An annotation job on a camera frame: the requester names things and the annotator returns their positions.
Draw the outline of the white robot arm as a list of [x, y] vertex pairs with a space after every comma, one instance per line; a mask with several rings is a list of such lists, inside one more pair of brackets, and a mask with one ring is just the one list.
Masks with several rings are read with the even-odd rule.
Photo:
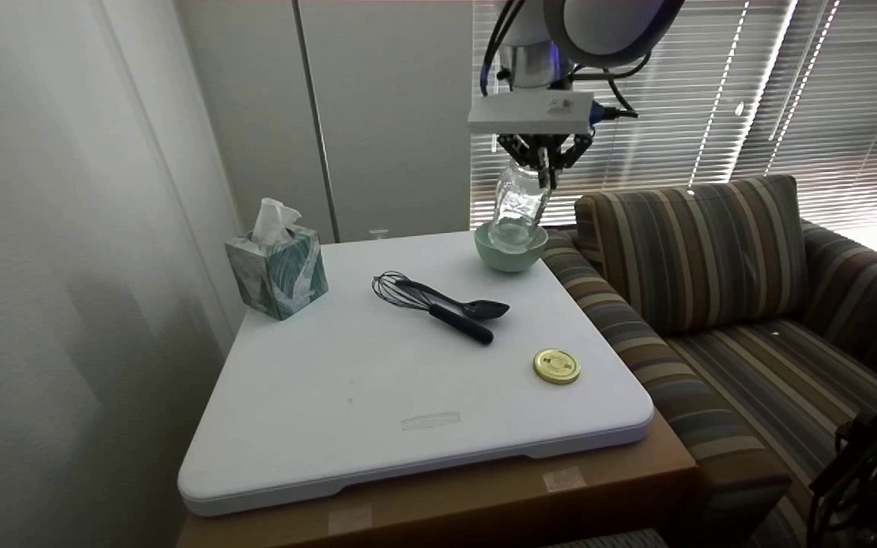
[[496, 143], [543, 189], [572, 166], [595, 143], [595, 125], [637, 119], [619, 81], [638, 72], [686, 0], [496, 0], [478, 90], [490, 81], [512, 90], [569, 90], [578, 80], [600, 80], [614, 106], [590, 104], [583, 131], [500, 134]]

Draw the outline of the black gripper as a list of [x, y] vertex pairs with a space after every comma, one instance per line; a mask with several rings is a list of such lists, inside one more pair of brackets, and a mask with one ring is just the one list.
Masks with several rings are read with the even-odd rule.
[[496, 143], [518, 166], [536, 172], [543, 189], [558, 185], [558, 172], [572, 166], [595, 143], [590, 134], [500, 134]]

